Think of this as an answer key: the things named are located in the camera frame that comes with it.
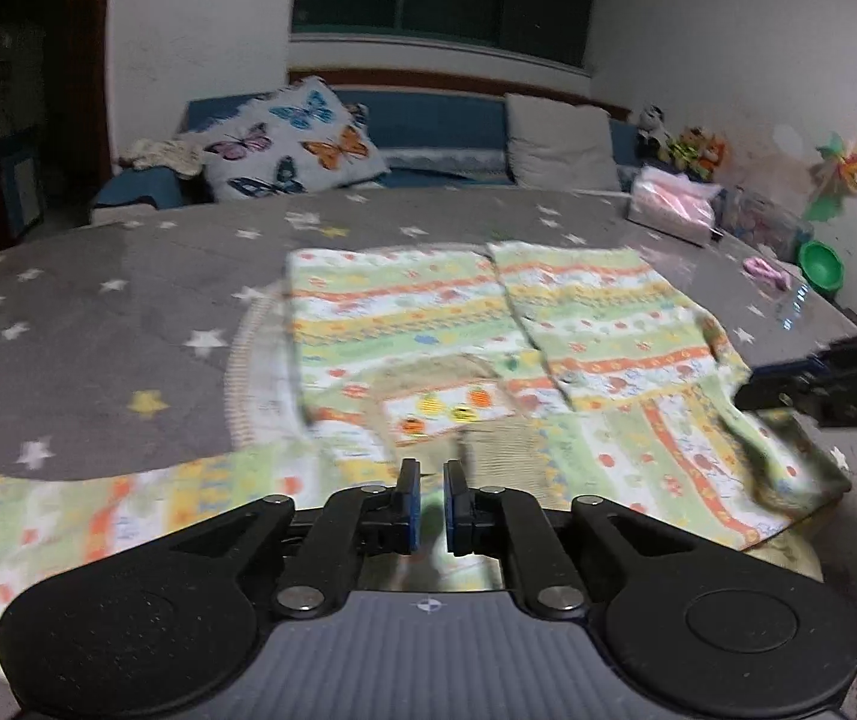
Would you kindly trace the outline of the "colourful patterned child garment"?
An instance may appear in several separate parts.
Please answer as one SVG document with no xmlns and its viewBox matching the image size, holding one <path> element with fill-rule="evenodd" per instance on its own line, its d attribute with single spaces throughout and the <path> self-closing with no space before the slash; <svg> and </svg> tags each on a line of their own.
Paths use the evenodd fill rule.
<svg viewBox="0 0 857 720">
<path fill-rule="evenodd" d="M 321 504 L 404 458 L 547 507 L 597 494 L 805 575 L 848 491 L 791 415 L 744 415 L 737 335 L 630 249 L 303 249 L 243 325 L 236 454 L 87 481 L 0 476 L 0 616 L 56 572 L 280 493 Z"/>
</svg>

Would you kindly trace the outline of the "green plastic bowl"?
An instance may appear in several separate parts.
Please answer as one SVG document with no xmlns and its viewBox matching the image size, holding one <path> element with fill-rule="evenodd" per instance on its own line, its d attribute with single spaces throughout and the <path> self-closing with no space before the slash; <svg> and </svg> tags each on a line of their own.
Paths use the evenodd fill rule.
<svg viewBox="0 0 857 720">
<path fill-rule="evenodd" d="M 824 298 L 833 299 L 843 288 L 844 265 L 830 245 L 805 241 L 798 250 L 798 265 L 805 281 Z"/>
</svg>

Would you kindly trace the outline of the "pink scrunchie headband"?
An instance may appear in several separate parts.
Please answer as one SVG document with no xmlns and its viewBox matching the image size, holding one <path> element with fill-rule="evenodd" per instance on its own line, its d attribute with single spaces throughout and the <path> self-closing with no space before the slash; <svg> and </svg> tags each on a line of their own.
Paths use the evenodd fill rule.
<svg viewBox="0 0 857 720">
<path fill-rule="evenodd" d="M 748 257 L 742 262 L 742 270 L 748 277 L 770 284 L 778 291 L 787 291 L 792 286 L 791 275 L 763 257 Z"/>
</svg>

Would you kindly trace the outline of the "round black induction cooktop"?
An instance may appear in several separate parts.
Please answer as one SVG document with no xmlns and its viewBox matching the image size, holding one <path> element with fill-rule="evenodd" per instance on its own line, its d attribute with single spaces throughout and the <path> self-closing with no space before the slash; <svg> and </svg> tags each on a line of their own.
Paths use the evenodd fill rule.
<svg viewBox="0 0 857 720">
<path fill-rule="evenodd" d="M 814 546 L 796 528 L 789 528 L 763 543 L 755 544 L 747 550 L 747 554 L 768 562 L 771 566 L 783 567 L 787 571 L 805 575 L 815 582 L 823 580 L 822 564 Z"/>
</svg>

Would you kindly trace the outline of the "clear plastic toy box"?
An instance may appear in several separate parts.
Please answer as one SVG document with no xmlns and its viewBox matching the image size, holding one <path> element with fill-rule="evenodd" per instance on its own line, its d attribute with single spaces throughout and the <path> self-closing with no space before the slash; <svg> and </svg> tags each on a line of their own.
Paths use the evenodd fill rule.
<svg viewBox="0 0 857 720">
<path fill-rule="evenodd" d="M 728 188 L 719 200 L 719 224 L 753 249 L 771 250 L 780 260 L 794 262 L 814 229 L 792 211 L 742 187 Z"/>
</svg>

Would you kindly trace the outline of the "colourful paper pinwheel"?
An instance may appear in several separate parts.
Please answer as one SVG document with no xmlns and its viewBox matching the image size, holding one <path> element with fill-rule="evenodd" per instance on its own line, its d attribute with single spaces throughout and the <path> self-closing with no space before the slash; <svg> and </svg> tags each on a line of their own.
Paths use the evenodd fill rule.
<svg viewBox="0 0 857 720">
<path fill-rule="evenodd" d="M 812 193 L 802 217 L 826 223 L 843 215 L 844 202 L 857 197 L 857 143 L 833 132 L 817 153 L 820 161 L 809 167 Z"/>
</svg>

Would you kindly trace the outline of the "pink tissue box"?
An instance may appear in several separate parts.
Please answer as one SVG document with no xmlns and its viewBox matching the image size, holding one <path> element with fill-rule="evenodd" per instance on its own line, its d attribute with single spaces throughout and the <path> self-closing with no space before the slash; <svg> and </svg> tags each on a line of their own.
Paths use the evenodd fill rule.
<svg viewBox="0 0 857 720">
<path fill-rule="evenodd" d="M 713 239 L 714 202 L 721 192 L 721 185 L 693 182 L 684 174 L 645 166 L 633 181 L 627 220 L 706 247 Z"/>
</svg>

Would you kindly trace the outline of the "orange fox plush toy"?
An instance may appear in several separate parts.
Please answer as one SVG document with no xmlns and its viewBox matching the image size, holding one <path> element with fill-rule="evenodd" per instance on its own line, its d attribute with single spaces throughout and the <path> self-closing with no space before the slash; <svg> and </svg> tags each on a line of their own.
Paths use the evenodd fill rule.
<svg viewBox="0 0 857 720">
<path fill-rule="evenodd" d="M 714 174 L 724 164 L 727 154 L 727 142 L 719 135 L 708 135 L 703 142 L 702 151 L 696 160 L 696 174 L 705 182 L 713 181 Z"/>
</svg>

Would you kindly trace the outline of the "yellow bear plush toy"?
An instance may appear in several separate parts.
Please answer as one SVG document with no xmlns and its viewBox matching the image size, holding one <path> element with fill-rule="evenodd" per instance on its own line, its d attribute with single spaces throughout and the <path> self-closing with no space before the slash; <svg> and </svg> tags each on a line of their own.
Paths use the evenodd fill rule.
<svg viewBox="0 0 857 720">
<path fill-rule="evenodd" d="M 679 172 L 691 171 L 702 158 L 705 133 L 702 127 L 685 127 L 667 144 L 669 161 Z"/>
</svg>

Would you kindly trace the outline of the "panda plush toy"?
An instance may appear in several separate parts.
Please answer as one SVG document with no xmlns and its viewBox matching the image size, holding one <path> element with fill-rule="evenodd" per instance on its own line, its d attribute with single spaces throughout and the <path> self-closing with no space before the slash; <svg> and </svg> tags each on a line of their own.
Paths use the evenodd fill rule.
<svg viewBox="0 0 857 720">
<path fill-rule="evenodd" d="M 664 110 L 648 104 L 636 117 L 635 156 L 640 163 L 670 161 L 672 137 L 664 124 Z"/>
</svg>

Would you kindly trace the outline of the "grey plain pillow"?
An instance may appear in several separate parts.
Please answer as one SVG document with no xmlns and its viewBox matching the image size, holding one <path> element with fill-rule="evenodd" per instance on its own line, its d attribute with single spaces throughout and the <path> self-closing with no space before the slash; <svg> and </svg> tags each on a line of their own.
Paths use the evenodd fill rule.
<svg viewBox="0 0 857 720">
<path fill-rule="evenodd" d="M 618 192 L 611 116 L 594 106 L 508 94 L 506 154 L 515 183 L 542 190 Z"/>
</svg>

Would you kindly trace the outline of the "blue sofa bench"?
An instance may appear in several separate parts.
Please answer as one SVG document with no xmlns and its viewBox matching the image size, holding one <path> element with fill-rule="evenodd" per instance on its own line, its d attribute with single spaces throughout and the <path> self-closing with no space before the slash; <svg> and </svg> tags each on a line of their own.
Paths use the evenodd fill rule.
<svg viewBox="0 0 857 720">
<path fill-rule="evenodd" d="M 437 89 L 327 86 L 202 99 L 169 142 L 143 140 L 95 208 L 176 210 L 330 188 L 504 185 L 508 99 Z"/>
</svg>

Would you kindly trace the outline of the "butterfly print pillow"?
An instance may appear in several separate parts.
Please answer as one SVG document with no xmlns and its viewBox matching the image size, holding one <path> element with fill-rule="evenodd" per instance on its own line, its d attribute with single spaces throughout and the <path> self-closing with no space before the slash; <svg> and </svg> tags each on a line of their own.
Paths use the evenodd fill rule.
<svg viewBox="0 0 857 720">
<path fill-rule="evenodd" d="M 318 76 L 248 99 L 183 138 L 202 149 L 219 202 L 324 192 L 389 172 L 366 125 Z"/>
</svg>

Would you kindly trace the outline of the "cream cloth on sofa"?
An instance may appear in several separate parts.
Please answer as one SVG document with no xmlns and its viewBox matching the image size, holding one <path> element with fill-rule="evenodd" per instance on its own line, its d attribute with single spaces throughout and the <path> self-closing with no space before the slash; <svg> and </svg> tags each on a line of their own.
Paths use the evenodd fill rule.
<svg viewBox="0 0 857 720">
<path fill-rule="evenodd" d="M 192 179 L 204 171 L 202 149 L 179 138 L 174 140 L 140 138 L 122 151 L 118 163 L 121 167 L 136 171 L 166 167 L 183 179 Z"/>
</svg>

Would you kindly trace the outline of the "dark wooden door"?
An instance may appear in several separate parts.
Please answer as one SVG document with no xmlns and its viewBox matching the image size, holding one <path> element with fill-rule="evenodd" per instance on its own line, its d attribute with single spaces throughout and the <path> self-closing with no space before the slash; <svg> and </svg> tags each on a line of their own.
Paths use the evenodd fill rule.
<svg viewBox="0 0 857 720">
<path fill-rule="evenodd" d="M 0 0 L 0 252 L 82 226 L 111 174 L 108 0 Z"/>
</svg>

